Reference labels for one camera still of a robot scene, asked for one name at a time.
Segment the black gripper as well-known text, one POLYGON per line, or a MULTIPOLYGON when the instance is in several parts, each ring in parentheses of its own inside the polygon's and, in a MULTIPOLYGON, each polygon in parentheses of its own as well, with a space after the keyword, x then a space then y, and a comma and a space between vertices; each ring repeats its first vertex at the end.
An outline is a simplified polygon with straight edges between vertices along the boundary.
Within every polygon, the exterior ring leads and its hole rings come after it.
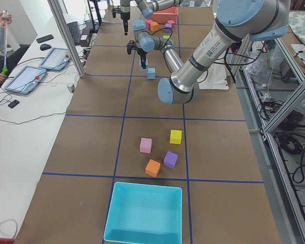
POLYGON ((117 7, 112 9, 112 17, 116 18, 119 14, 124 26, 124 35, 128 34, 128 21, 130 20, 130 8, 129 7, 117 7))
POLYGON ((127 43, 127 54, 130 55, 132 53, 132 51, 137 51, 137 53, 140 56, 140 67, 143 69, 146 69, 146 55, 147 52, 145 52, 137 42, 130 40, 127 43))

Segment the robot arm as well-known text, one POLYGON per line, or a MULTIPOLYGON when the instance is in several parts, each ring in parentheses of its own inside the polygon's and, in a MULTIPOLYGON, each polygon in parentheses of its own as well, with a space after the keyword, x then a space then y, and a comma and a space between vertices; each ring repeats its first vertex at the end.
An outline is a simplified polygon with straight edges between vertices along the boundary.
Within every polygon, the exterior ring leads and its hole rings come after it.
POLYGON ((127 44, 127 52, 137 51, 141 64, 147 53, 158 50, 171 71, 158 83, 158 97, 165 104, 185 104, 198 96, 198 78, 233 43, 245 37, 250 41, 267 41, 282 37, 289 25, 290 1, 220 1, 211 31, 182 62, 169 39, 150 34, 143 20, 132 24, 134 40, 127 44))
MULTIPOLYGON (((182 3, 181 0, 135 0, 137 7, 139 8, 141 14, 144 18, 148 19, 152 17, 154 12, 165 10, 170 7, 179 7, 182 3)), ((121 0, 120 5, 116 8, 112 8, 112 17, 116 18, 117 14, 120 15, 121 20, 123 21, 124 34, 128 35, 129 25, 128 21, 131 17, 131 0, 121 0)))

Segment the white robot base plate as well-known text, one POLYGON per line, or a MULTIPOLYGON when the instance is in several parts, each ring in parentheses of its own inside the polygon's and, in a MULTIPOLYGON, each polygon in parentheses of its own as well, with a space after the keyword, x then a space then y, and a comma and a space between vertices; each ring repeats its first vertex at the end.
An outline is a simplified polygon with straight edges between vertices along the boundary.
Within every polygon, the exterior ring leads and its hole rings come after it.
POLYGON ((200 89, 228 90, 226 67, 223 64, 212 64, 198 79, 200 89))

